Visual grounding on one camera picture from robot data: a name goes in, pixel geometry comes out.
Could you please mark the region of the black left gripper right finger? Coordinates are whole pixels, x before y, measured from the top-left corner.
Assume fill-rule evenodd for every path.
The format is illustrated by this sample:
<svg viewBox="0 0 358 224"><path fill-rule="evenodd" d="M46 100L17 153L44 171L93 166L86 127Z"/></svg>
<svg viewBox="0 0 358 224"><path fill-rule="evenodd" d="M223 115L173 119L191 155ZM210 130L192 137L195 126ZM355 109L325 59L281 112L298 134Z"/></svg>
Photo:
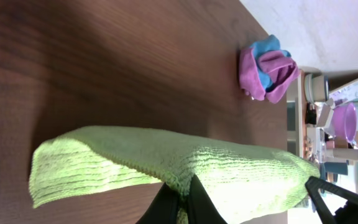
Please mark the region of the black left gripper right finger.
<svg viewBox="0 0 358 224"><path fill-rule="evenodd" d="M189 224L226 224L197 175L191 179L187 206Z"/></svg>

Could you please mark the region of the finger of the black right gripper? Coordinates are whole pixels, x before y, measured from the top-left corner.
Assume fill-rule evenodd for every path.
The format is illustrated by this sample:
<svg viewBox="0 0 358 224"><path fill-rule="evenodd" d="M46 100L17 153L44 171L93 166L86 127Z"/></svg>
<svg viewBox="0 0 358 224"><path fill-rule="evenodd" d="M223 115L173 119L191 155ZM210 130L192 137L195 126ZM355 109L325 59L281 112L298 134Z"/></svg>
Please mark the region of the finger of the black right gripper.
<svg viewBox="0 0 358 224"><path fill-rule="evenodd" d="M316 177L306 190L322 224L358 224L358 194Z"/></svg>

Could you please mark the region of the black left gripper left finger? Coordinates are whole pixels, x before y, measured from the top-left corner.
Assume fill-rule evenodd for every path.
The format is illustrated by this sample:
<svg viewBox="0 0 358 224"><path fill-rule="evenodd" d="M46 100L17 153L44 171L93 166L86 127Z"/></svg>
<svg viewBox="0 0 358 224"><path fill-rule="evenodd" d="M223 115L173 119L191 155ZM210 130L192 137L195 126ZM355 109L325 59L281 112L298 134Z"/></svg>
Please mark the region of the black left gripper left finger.
<svg viewBox="0 0 358 224"><path fill-rule="evenodd" d="M136 224L176 224L178 210L178 194L167 184L163 184Z"/></svg>

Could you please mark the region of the green microfiber cloth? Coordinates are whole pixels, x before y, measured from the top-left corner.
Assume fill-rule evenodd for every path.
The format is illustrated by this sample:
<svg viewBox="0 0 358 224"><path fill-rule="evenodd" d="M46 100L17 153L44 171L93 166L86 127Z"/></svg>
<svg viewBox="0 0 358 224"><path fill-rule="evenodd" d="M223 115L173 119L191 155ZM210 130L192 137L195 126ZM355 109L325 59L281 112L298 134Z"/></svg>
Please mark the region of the green microfiber cloth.
<svg viewBox="0 0 358 224"><path fill-rule="evenodd" d="M281 213L319 177L312 163L283 150L160 129L87 126L43 142L34 152L34 207L79 195L166 183L185 198L197 176L228 223Z"/></svg>

